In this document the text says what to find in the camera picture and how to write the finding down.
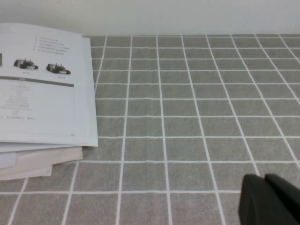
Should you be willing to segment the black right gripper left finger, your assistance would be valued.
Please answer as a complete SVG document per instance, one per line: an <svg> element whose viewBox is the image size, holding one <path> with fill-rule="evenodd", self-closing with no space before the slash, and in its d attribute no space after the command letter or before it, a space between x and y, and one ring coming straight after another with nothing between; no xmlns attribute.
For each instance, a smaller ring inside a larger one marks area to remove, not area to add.
<svg viewBox="0 0 300 225"><path fill-rule="evenodd" d="M271 225L277 216L277 199L272 187L265 179L247 174L243 178L239 218L242 225Z"/></svg>

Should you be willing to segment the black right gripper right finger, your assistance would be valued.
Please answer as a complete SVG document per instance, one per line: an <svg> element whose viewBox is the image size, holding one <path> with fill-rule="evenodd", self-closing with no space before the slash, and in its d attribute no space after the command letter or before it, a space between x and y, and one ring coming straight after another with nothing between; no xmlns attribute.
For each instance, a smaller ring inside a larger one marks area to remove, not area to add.
<svg viewBox="0 0 300 225"><path fill-rule="evenodd" d="M266 174L264 179L275 191L285 209L300 224L300 189L276 174Z"/></svg>

